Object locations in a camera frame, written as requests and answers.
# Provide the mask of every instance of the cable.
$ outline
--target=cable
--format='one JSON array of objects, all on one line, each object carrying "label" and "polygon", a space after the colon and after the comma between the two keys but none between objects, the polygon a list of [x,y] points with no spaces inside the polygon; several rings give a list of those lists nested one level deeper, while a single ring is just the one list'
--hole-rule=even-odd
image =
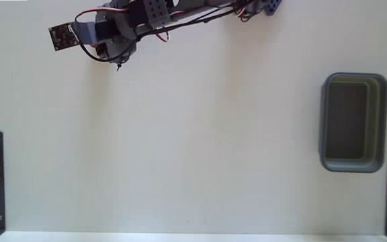
[{"label": "cable", "polygon": [[[111,11],[111,12],[116,12],[116,13],[126,13],[128,11],[128,9],[116,9],[116,8],[112,8],[112,7],[100,7],[100,8],[96,8],[96,9],[90,9],[90,10],[86,10],[86,11],[83,11],[79,14],[77,14],[77,16],[75,17],[75,22],[76,23],[79,23],[78,19],[80,16],[82,16],[83,14],[85,13],[90,13],[90,12],[98,12],[98,11]],[[112,62],[112,61],[115,61],[117,59],[119,59],[120,57],[122,57],[124,54],[126,54],[126,52],[130,49],[130,48],[133,48],[134,45],[137,43],[137,40],[133,40],[131,42],[131,44],[125,48],[120,54],[118,54],[117,56],[114,56],[114,57],[111,57],[111,58],[97,58],[95,56],[93,56],[85,47],[85,45],[83,44],[83,42],[81,41],[81,37],[80,35],[78,35],[76,33],[76,36],[77,36],[77,40],[79,41],[79,45],[81,47],[81,49],[83,50],[84,53],[86,53],[86,55],[90,58],[92,58],[94,61],[98,61],[98,62],[103,62],[103,63],[106,63],[106,62]]]},{"label": "cable", "polygon": [[230,5],[232,5],[232,3],[228,4],[227,6],[223,6],[223,7],[213,6],[213,5],[204,5],[201,7],[194,7],[193,9],[189,9],[189,10],[185,10],[185,11],[174,11],[170,14],[170,16],[174,16],[174,15],[178,15],[178,14],[182,14],[182,13],[190,13],[190,12],[193,12],[193,11],[198,10],[200,8],[203,8],[203,7],[213,7],[213,8],[217,8],[217,9],[223,9],[225,7],[229,7]]},{"label": "cable", "polygon": [[146,32],[146,33],[143,33],[143,34],[139,35],[138,37],[141,39],[141,38],[143,38],[145,36],[148,36],[148,35],[151,35],[151,34],[160,34],[160,33],[169,32],[171,30],[175,30],[177,28],[184,27],[184,26],[190,26],[190,25],[199,24],[199,23],[207,23],[207,22],[212,21],[214,19],[218,19],[219,17],[224,17],[226,15],[229,15],[229,14],[232,14],[232,13],[236,13],[238,10],[244,8],[245,6],[247,6],[248,4],[252,3],[253,1],[254,0],[243,1],[243,3],[245,3],[244,5],[235,7],[234,9],[232,9],[230,11],[226,11],[224,13],[216,14],[214,16],[202,19],[204,16],[210,15],[210,13],[206,13],[205,15],[200,16],[197,19],[194,19],[192,21],[189,21],[189,22],[186,22],[186,23],[182,23],[182,24],[177,24],[177,25],[174,25],[174,26],[164,27],[164,28],[161,28],[159,30],[151,30],[149,32]]},{"label": "cable", "polygon": [[246,10],[246,7],[244,7],[244,8],[239,12],[239,14],[237,14],[236,16],[237,16],[237,17],[242,16],[243,13],[245,12],[245,10]]},{"label": "cable", "polygon": [[[220,17],[224,17],[226,15],[229,15],[229,14],[232,14],[232,13],[236,13],[237,11],[239,10],[242,10],[243,8],[245,8],[246,6],[248,6],[248,4],[252,3],[254,0],[248,0],[248,1],[240,1],[240,2],[236,2],[236,3],[232,3],[230,5],[227,5],[227,6],[224,6],[224,7],[217,7],[217,9],[209,12],[209,13],[206,13],[204,15],[201,15],[200,17],[197,17],[189,22],[186,22],[186,23],[182,23],[182,24],[177,24],[177,25],[174,25],[174,26],[169,26],[169,27],[164,27],[164,28],[160,28],[158,30],[151,30],[149,32],[146,32],[146,33],[143,33],[141,35],[137,35],[137,39],[136,40],[133,40],[129,46],[127,48],[125,48],[120,54],[118,54],[117,56],[114,56],[114,57],[111,57],[111,58],[97,58],[95,56],[93,56],[85,47],[85,45],[82,43],[81,41],[81,38],[78,34],[77,37],[78,37],[78,41],[79,41],[79,45],[81,47],[81,49],[83,50],[83,52],[86,53],[86,55],[90,58],[92,58],[93,60],[95,61],[98,61],[98,62],[112,62],[112,61],[116,61],[117,59],[119,59],[120,57],[124,56],[128,51],[128,56],[121,62],[118,63],[118,68],[120,68],[121,64],[125,63],[126,61],[129,60],[130,58],[130,55],[132,54],[132,51],[134,50],[134,47],[135,47],[135,44],[137,42],[139,42],[143,37],[145,36],[148,36],[148,35],[156,35],[159,39],[161,39],[162,41],[164,42],[168,42],[169,41],[169,32],[171,30],[175,30],[177,28],[180,28],[180,27],[184,27],[184,26],[190,26],[190,25],[194,25],[194,24],[200,24],[200,23],[208,23],[209,21],[212,21],[214,19],[218,19]],[[224,13],[219,13],[219,14],[216,14],[216,15],[213,15],[211,17],[207,17],[205,18],[206,16],[209,16],[225,7],[234,7],[234,9],[230,10],[230,11],[225,11]],[[79,13],[76,17],[75,17],[75,22],[76,23],[79,23],[78,22],[78,18],[81,17],[83,14],[85,13],[90,13],[90,12],[98,12],[98,11],[110,11],[110,12],[115,12],[115,13],[126,13],[128,12],[129,10],[128,9],[116,9],[116,8],[112,8],[112,7],[100,7],[100,8],[96,8],[96,9],[90,9],[90,10],[86,10],[86,11],[83,11],[81,13]],[[181,14],[181,13],[185,13],[185,11],[176,11],[174,13],[172,13],[171,15],[176,15],[176,14]],[[165,40],[164,38],[162,38],[162,36],[160,36],[159,34],[160,33],[163,33],[163,32],[166,32],[167,33],[167,39]]]},{"label": "cable", "polygon": [[113,7],[98,7],[95,9],[89,9],[89,10],[82,11],[81,13],[77,14],[77,16],[75,18],[78,19],[80,16],[82,16],[85,13],[98,12],[98,11],[111,11],[111,12],[116,12],[116,13],[126,13],[126,12],[128,12],[128,9],[116,9]]},{"label": "cable", "polygon": [[250,12],[244,12],[241,16],[240,19],[243,23],[248,22],[252,17],[258,15],[261,11],[257,13],[250,13]]},{"label": "cable", "polygon": [[162,36],[160,34],[156,34],[156,36],[159,38],[159,40],[162,40],[162,42],[167,43],[169,41],[170,37],[169,37],[168,32],[166,32],[166,34],[167,34],[167,39],[162,38]]}]

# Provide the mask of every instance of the white table surface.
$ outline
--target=white table surface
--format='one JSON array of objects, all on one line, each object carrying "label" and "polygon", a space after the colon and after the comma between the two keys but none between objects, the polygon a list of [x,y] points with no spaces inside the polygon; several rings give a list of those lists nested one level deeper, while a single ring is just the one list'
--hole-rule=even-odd
[{"label": "white table surface", "polygon": [[155,233],[5,232],[0,242],[385,242],[385,236],[362,235],[201,235]]},{"label": "white table surface", "polygon": [[[285,0],[273,17],[145,38],[119,72],[54,51],[50,26],[107,1],[0,1],[8,231],[383,234],[386,166],[331,173],[318,140],[329,75],[387,78],[387,1]],[[88,241],[68,235],[1,241]]]}]

